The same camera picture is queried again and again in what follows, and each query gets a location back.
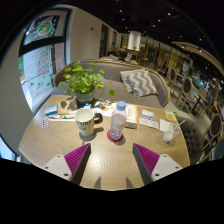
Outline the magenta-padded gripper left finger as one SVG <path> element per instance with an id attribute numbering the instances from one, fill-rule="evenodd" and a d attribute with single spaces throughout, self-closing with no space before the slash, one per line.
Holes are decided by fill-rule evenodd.
<path id="1" fill-rule="evenodd" d="M 79 185 L 90 154 L 91 144 L 88 143 L 66 155 L 57 154 L 43 166 L 43 169 Z"/>

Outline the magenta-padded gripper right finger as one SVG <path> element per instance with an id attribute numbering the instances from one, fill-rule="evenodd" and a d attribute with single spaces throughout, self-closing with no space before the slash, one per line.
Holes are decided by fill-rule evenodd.
<path id="1" fill-rule="evenodd" d="M 132 151 L 145 185 L 182 169 L 169 155 L 157 153 L 139 144 L 133 144 Z"/>

